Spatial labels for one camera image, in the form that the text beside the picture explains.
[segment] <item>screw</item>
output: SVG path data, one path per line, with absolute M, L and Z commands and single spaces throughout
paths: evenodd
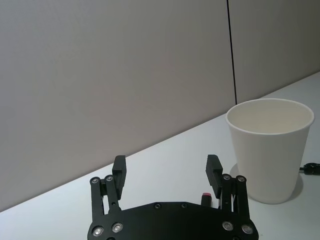
M 226 174 L 226 175 L 223 175 L 223 179 L 224 179 L 224 180 L 229 180 L 230 178 L 231 178 L 230 175 L 227 175 L 227 174 Z
M 237 179 L 239 182 L 244 182 L 246 180 L 243 176 L 238 176 Z
M 98 179 L 98 178 L 94 178 L 94 179 L 91 180 L 91 182 L 92 182 L 93 184 L 96 184 L 97 182 L 99 182 L 99 179 Z
M 121 222 L 116 222 L 115 224 L 112 225 L 112 231 L 114 233 L 120 232 L 123 228 L 124 228 L 124 226 L 122 225 Z
M 102 227 L 98 226 L 93 230 L 92 235 L 95 237 L 99 237 L 99 236 L 101 236 L 103 231 L 104 231 L 104 229 Z
M 227 230 L 227 231 L 232 231 L 232 230 L 234 229 L 234 226 L 233 226 L 232 223 L 229 222 L 229 221 L 224 221 L 224 222 L 222 223 L 222 227 L 223 227 L 225 230 Z
M 250 225 L 242 225 L 241 228 L 242 228 L 242 231 L 246 234 L 253 234 L 254 233 L 254 230 Z
M 160 203 L 156 203 L 156 204 L 154 205 L 154 208 L 155 208 L 155 209 L 159 209 L 159 208 L 161 208 Z

